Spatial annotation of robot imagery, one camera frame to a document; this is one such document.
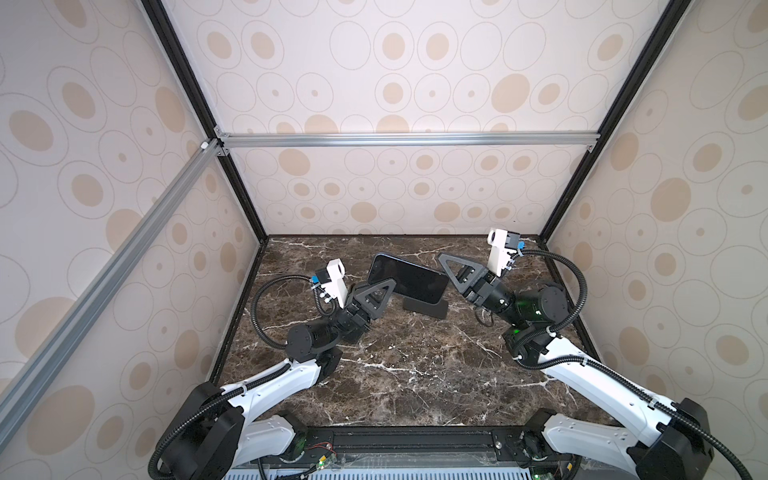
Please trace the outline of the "black phone case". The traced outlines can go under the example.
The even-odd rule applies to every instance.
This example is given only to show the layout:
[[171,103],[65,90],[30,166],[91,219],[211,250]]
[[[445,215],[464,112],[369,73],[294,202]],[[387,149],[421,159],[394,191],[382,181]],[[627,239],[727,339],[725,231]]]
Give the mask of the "black phone case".
[[439,300],[437,303],[431,304],[414,298],[404,297],[403,309],[433,319],[445,320],[448,316],[449,303],[447,300]]

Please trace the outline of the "black smartphone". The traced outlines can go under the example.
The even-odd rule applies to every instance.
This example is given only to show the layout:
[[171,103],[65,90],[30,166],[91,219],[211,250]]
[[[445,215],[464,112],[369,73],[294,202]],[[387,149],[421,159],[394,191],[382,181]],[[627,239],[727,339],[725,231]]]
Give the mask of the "black smartphone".
[[448,277],[439,271],[386,253],[374,256],[367,281],[369,284],[393,279],[394,292],[427,304],[436,304],[448,286]]

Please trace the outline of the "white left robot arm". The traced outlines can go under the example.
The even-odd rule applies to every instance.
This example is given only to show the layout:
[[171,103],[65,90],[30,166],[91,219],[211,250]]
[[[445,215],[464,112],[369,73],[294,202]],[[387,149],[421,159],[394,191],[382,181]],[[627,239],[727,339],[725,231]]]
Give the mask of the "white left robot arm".
[[152,479],[222,479],[234,467],[270,456],[297,456],[306,428],[290,414],[263,415],[328,378],[338,367],[340,344],[354,343],[381,318],[394,279],[352,290],[329,315],[293,326],[284,361],[239,382],[195,387],[157,442],[148,462]]

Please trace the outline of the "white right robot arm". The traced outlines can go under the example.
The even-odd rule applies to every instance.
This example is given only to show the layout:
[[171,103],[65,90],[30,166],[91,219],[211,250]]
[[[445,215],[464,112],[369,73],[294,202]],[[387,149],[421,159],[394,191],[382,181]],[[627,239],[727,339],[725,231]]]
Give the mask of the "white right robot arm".
[[706,411],[626,379],[560,335],[557,325],[578,314],[561,287],[513,292],[480,263],[446,253],[438,261],[465,300],[509,324],[503,338],[519,366],[565,383],[619,423],[611,427],[541,410],[526,426],[531,459],[575,454],[639,479],[705,477],[715,453],[705,438]]

